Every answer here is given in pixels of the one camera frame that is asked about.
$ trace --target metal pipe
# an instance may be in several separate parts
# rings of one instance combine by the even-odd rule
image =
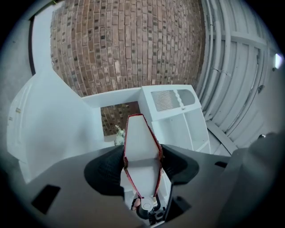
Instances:
[[[202,99],[202,110],[206,108],[206,104],[210,99],[210,96],[213,91],[213,87],[215,85],[215,80],[218,73],[218,67],[219,67],[219,61],[220,61],[220,54],[221,54],[221,42],[222,42],[222,35],[221,35],[221,25],[218,18],[218,7],[216,5],[215,0],[211,0],[211,4],[214,10],[214,19],[215,19],[215,30],[216,30],[216,39],[215,39],[215,60],[213,64],[213,70],[211,74],[211,79],[208,85],[208,89],[206,91],[206,94],[204,95]]]
[[[213,54],[213,18],[212,18],[212,11],[211,11],[209,0],[206,0],[206,2],[207,2],[207,9],[208,9],[209,18],[210,18],[210,53],[209,53],[209,59],[208,59],[208,63],[207,63],[205,78],[203,81],[202,89],[201,89],[200,94],[199,94],[199,100],[201,100],[201,98],[203,97],[203,94],[204,94],[204,90],[205,90],[205,87],[207,84],[209,71],[210,71],[210,67],[211,67],[212,54]]]
[[[222,73],[220,75],[218,85],[214,91],[213,98],[211,99],[209,107],[206,110],[205,118],[209,116],[209,114],[211,113],[212,109],[214,108],[220,96],[221,90],[224,85],[225,78],[227,76],[228,62],[229,62],[229,57],[230,57],[230,52],[231,52],[231,31],[230,31],[230,23],[229,23],[228,14],[227,14],[227,8],[224,4],[224,0],[219,0],[219,2],[221,5],[223,19],[224,19],[224,31],[225,31],[224,60],[223,60],[223,66],[222,66]]]

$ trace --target white panel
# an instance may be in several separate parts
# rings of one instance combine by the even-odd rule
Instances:
[[[234,143],[238,148],[241,148],[249,139],[249,137],[256,136],[257,132],[262,127],[263,118],[260,113],[257,113],[255,118],[249,123],[248,127],[244,130],[244,134],[241,134]]]
[[[237,58],[235,63],[232,80],[228,88],[228,92],[218,110],[218,114],[213,118],[213,122],[217,124],[222,130],[226,131],[227,126],[221,126],[225,118],[230,112],[233,102],[236,100],[241,89],[242,80],[245,75],[246,66],[248,63],[248,47],[242,44],[237,44]]]
[[[124,89],[122,91],[115,90],[100,94],[94,94],[91,96],[83,97],[82,100],[92,108],[136,102],[141,92],[141,88]]]
[[[264,116],[264,124],[270,132],[280,132],[285,127],[285,65],[270,72],[270,79],[256,98],[257,107]]]
[[[196,109],[191,112],[184,113],[185,119],[190,131],[193,150],[198,151],[207,141],[209,136],[206,123],[201,109]]]
[[[226,156],[230,157],[231,154],[229,151],[224,147],[223,144],[220,144],[219,148],[216,150],[215,155],[221,155],[221,156]]]
[[[232,9],[232,5],[230,4],[229,1],[224,1],[225,7],[227,9],[227,13],[228,13],[228,22],[230,24],[230,30],[231,31],[236,31],[236,23],[235,23],[235,18],[233,16],[233,9]]]
[[[248,127],[248,124],[253,121],[255,116],[257,115],[257,110],[254,105],[251,105],[246,113],[246,115],[243,117],[241,122],[236,126],[234,131],[229,135],[229,137],[235,141],[241,134],[244,134],[246,128]]]
[[[205,153],[205,154],[211,154],[211,147],[210,143],[206,142],[203,146],[201,146],[198,150],[198,152]]]
[[[127,170],[142,197],[154,194],[160,170],[156,159],[129,162]]]
[[[190,134],[183,114],[153,121],[152,126],[154,134],[160,144],[169,144],[193,150]]]
[[[240,3],[240,1],[231,1],[231,3],[235,4],[234,9],[236,10],[236,15],[237,15],[237,20],[239,22],[239,30],[238,32],[242,32],[242,33],[248,33],[248,26],[246,24],[246,20],[245,20],[245,12],[244,9]]]
[[[242,81],[242,87],[238,91],[238,96],[236,97],[236,99],[232,100],[232,102],[234,101],[233,106],[228,115],[226,116],[225,120],[223,121],[223,123],[220,125],[223,131],[226,131],[230,127],[230,125],[234,122],[241,108],[245,104],[246,99],[248,98],[257,65],[257,53],[254,51],[253,47],[249,47],[249,56],[246,65],[247,67],[244,74],[244,79]]]
[[[209,134],[209,141],[210,141],[210,145],[211,145],[211,154],[214,154],[216,152],[216,150],[219,148],[219,146],[221,145],[221,142],[209,130],[208,130],[208,134]]]
[[[221,139],[227,138],[229,142],[233,140],[233,145],[236,144],[238,147],[244,147],[254,142],[260,134],[266,134],[269,131],[259,109],[255,106],[255,102],[257,97],[259,97],[257,93],[258,86],[265,85],[266,88],[269,82],[268,76],[272,74],[272,57],[276,53],[276,47],[274,46],[274,39],[263,21],[246,3],[226,0],[224,4],[228,12],[228,22],[231,30],[231,53],[228,73],[232,74],[232,78],[225,79],[220,96],[215,103],[215,107],[211,110],[209,118],[212,119],[215,126],[213,128],[215,136],[218,135]],[[218,3],[217,5],[218,18],[222,27],[221,48],[223,49],[225,40],[223,31],[224,22],[220,4]],[[215,49],[216,47],[213,45],[212,56],[214,56]],[[259,50],[261,50],[260,53],[264,56],[264,60],[259,56],[257,71],[257,55]],[[224,57],[223,50],[221,50],[221,53],[218,70],[221,69],[221,61]],[[209,78],[204,94],[209,89],[208,83]],[[211,95],[215,92],[215,86],[216,83],[214,84],[214,88],[210,88],[212,91]],[[210,102],[211,100],[208,101],[205,107],[203,106],[203,111],[207,111]],[[267,108],[267,111],[271,113],[270,116],[274,116],[272,113],[275,112],[272,109]]]
[[[138,106],[139,106],[139,110],[141,114],[144,115],[145,119],[147,120],[147,123],[152,128],[151,113],[150,113],[149,107],[147,106],[147,100],[143,92],[141,92],[138,97]]]
[[[129,162],[157,158],[159,149],[143,115],[128,118],[125,145]]]
[[[32,53],[36,73],[39,73],[43,67],[53,68],[50,51],[50,25],[53,11],[60,8],[62,3],[63,1],[56,5],[50,5],[35,15],[32,35]]]
[[[213,110],[211,111],[212,116],[215,116],[215,114],[218,111],[218,109],[220,108],[223,100],[225,99],[225,95],[228,92],[230,92],[230,91],[228,91],[228,89],[229,89],[229,85],[230,85],[231,80],[232,80],[232,75],[233,75],[235,62],[236,62],[236,46],[237,46],[236,42],[231,42],[231,58],[229,60],[229,65],[228,65],[228,75],[225,78],[224,85],[223,85],[223,88],[222,88],[221,93],[219,95],[219,98],[216,102],[216,105],[213,108]]]
[[[133,191],[134,190],[134,188],[133,188],[132,184],[130,183],[130,181],[129,181],[129,179],[128,179],[124,169],[122,169],[122,172],[121,172],[120,186],[122,186],[124,188],[124,192]]]
[[[18,97],[23,94],[25,99],[21,102]],[[7,128],[8,151],[14,150],[16,142],[17,153],[25,157],[22,162],[29,169],[28,179],[56,162],[106,145],[99,110],[86,105],[48,67],[36,73],[16,96],[9,113],[14,115],[19,121]]]
[[[232,153],[237,149],[236,145],[232,140],[226,136],[224,132],[212,121],[207,121],[207,128],[221,141],[221,143],[227,148],[227,150]]]
[[[164,111],[157,111],[155,106],[155,100],[153,99],[152,92],[157,91],[167,91],[167,90],[173,90],[175,92],[175,99],[179,101],[180,106],[178,108],[172,108]],[[189,99],[195,101],[195,103],[191,105],[183,105],[179,94],[177,90],[189,90],[191,95],[189,96]],[[152,121],[160,120],[164,118],[169,118],[171,116],[175,116],[180,113],[188,112],[191,110],[199,109],[201,108],[201,104],[199,102],[199,99],[191,85],[151,85],[151,86],[143,86],[142,92],[144,93],[147,101],[147,105],[150,110],[151,119]]]

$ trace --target white wall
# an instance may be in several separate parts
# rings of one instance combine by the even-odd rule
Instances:
[[[35,15],[32,35],[32,53],[35,71],[40,72],[44,67],[52,69],[50,25],[53,11],[60,8],[63,2],[50,5]]]
[[[269,132],[285,129],[285,64],[280,69],[270,71],[268,84],[261,91],[257,100],[265,125]]]
[[[276,126],[271,126],[271,122],[266,123],[265,118],[269,116],[268,112],[271,118],[273,113],[281,112],[277,107],[273,107],[272,100],[270,103],[269,99],[269,95],[282,95],[269,92],[272,87],[277,87],[276,84],[280,85],[275,79],[272,80],[272,77],[276,77],[272,73],[273,56],[278,52],[278,48],[262,20],[245,2],[203,1],[208,31],[203,69],[206,69],[208,64],[210,66],[208,74],[207,71],[202,71],[205,75],[201,76],[203,81],[199,82],[198,96],[203,113],[207,121],[218,126],[219,137],[230,142],[231,148],[248,147],[260,134],[276,129]],[[212,33],[210,15],[213,21]],[[209,61],[211,37],[213,52],[212,60]],[[218,60],[218,65],[214,69],[215,60]],[[265,86],[267,95],[258,93],[259,86]],[[267,108],[259,108],[262,104],[260,100],[268,101]]]

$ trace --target white shelf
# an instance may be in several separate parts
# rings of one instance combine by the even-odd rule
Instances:
[[[204,140],[193,141],[192,140],[193,150],[194,151],[201,151],[208,143],[209,143],[209,141],[204,141]]]
[[[152,127],[160,144],[192,150],[191,138],[183,114],[153,121]]]
[[[210,153],[207,126],[201,109],[195,109],[183,114],[188,126],[193,150]]]

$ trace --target air vent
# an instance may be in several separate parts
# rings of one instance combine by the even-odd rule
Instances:
[[[151,92],[158,112],[179,108],[179,102],[173,90]]]

